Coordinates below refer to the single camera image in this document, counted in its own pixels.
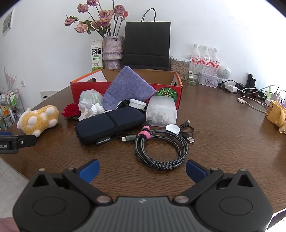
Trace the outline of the person's left hand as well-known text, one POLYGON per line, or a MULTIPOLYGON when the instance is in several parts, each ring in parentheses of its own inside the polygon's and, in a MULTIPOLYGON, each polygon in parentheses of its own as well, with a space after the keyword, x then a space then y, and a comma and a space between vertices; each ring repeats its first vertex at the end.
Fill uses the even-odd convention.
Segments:
POLYGON ((13 217, 0 218, 0 232, 19 232, 13 217))

